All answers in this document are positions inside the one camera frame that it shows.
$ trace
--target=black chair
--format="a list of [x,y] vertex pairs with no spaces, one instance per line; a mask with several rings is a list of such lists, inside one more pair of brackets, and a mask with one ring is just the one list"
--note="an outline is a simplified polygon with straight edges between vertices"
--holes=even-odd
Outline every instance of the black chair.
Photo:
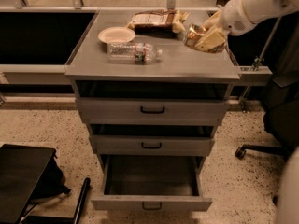
[[299,146],[299,70],[275,77],[270,82],[286,91],[283,101],[266,110],[263,117],[265,130],[273,134],[281,147],[243,145],[235,152],[239,159],[244,157],[248,149],[280,155],[287,160]]

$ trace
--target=speckled floor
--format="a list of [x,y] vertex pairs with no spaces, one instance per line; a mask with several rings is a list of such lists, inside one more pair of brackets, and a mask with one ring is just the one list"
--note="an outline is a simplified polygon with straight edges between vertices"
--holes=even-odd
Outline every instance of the speckled floor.
[[237,159],[235,150],[247,142],[273,144],[263,130],[263,110],[250,106],[243,113],[232,105],[217,131],[216,143],[201,173],[203,194],[213,204],[202,212],[119,212],[95,211],[90,202],[99,192],[103,177],[93,154],[88,132],[72,100],[7,102],[0,107],[0,146],[4,143],[54,147],[57,162],[66,175],[69,196],[59,196],[36,207],[32,215],[72,217],[85,177],[91,190],[80,223],[200,223],[271,224],[276,212],[272,197],[278,191],[283,159],[248,152]]

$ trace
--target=gray cabinet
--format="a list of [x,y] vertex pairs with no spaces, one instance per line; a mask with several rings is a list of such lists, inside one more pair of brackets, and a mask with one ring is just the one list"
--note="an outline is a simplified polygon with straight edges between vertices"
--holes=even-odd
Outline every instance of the gray cabinet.
[[[179,35],[136,36],[136,42],[146,39],[164,51],[157,63],[111,63],[97,34],[124,26],[135,13],[100,11],[66,70],[104,173],[93,206],[206,211],[212,200],[202,196],[200,172],[224,118],[225,100],[239,80],[237,69],[226,52],[194,51]],[[206,18],[194,10],[186,23]]]

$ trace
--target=caster wheel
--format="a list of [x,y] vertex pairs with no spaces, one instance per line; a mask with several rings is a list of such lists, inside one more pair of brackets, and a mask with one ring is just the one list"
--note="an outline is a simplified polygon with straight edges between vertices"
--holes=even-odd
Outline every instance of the caster wheel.
[[242,147],[238,148],[238,149],[236,150],[236,152],[235,152],[235,156],[236,156],[237,158],[239,158],[240,160],[243,159],[243,157],[244,157],[245,154],[246,154],[246,150],[243,149]]

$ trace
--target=white plate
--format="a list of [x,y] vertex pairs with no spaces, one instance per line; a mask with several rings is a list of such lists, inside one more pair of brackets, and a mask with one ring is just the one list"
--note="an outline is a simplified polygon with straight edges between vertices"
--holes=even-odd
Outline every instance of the white plate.
[[104,43],[129,42],[135,38],[135,32],[126,27],[110,27],[99,33],[98,38]]

